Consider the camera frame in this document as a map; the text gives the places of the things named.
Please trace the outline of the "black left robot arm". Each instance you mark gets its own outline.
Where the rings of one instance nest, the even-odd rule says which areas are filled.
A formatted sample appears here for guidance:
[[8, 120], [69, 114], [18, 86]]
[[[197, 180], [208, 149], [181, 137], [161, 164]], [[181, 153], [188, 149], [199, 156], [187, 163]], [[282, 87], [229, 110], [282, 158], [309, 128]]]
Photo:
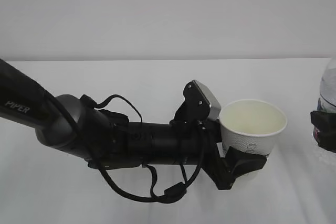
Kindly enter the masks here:
[[197, 80], [183, 90], [184, 101], [169, 124], [131, 122], [83, 95], [55, 97], [15, 67], [1, 62], [1, 117], [32, 127], [42, 145], [84, 159], [93, 169], [194, 165], [220, 190], [264, 167], [267, 156], [234, 147], [221, 156], [220, 105]]

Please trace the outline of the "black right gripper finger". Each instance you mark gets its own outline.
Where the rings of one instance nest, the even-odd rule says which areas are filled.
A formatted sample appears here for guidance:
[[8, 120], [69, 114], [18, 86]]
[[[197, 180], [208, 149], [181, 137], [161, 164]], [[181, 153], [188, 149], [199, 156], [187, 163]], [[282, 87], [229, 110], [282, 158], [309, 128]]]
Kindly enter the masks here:
[[318, 146], [335, 153], [335, 113], [312, 111], [310, 116], [314, 126], [313, 137]]

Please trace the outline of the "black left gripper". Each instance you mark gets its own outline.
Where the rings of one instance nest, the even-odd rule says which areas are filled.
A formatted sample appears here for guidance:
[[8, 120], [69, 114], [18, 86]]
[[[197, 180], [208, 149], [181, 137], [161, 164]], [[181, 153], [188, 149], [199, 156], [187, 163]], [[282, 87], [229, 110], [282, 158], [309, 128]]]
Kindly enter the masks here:
[[196, 166], [194, 173], [185, 181], [186, 187], [203, 170], [217, 189], [230, 190], [235, 179], [264, 167], [267, 157], [245, 153], [231, 146], [223, 159], [217, 147], [220, 141], [218, 122], [181, 121], [181, 164]]

